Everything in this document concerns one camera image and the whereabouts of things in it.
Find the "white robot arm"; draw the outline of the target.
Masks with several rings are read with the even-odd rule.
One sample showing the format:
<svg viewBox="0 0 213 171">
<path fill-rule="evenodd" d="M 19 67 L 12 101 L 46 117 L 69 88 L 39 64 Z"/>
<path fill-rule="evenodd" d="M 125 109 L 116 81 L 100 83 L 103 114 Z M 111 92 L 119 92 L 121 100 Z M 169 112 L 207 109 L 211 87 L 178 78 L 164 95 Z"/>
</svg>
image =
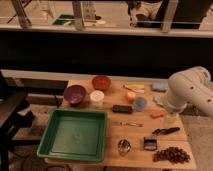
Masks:
<svg viewBox="0 0 213 171">
<path fill-rule="evenodd" d="M 169 77 L 163 106 L 170 113 L 181 113 L 191 103 L 213 118 L 213 90 L 209 71 L 201 66 L 176 72 Z"/>
</svg>

